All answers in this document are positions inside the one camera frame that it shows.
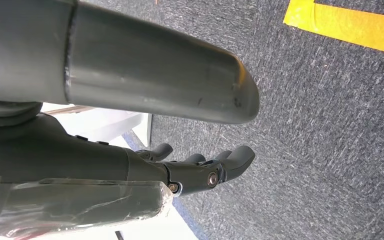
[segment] screw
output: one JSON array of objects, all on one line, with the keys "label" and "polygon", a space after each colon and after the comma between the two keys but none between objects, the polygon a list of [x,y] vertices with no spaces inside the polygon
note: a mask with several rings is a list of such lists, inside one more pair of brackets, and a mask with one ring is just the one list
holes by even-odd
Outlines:
[{"label": "screw", "polygon": [[216,186],[217,182],[219,181],[219,177],[217,177],[217,174],[215,172],[211,172],[209,175],[208,175],[208,185],[210,187],[214,187]]},{"label": "screw", "polygon": [[179,190],[179,186],[175,183],[170,183],[168,189],[170,189],[172,193],[176,193]]}]

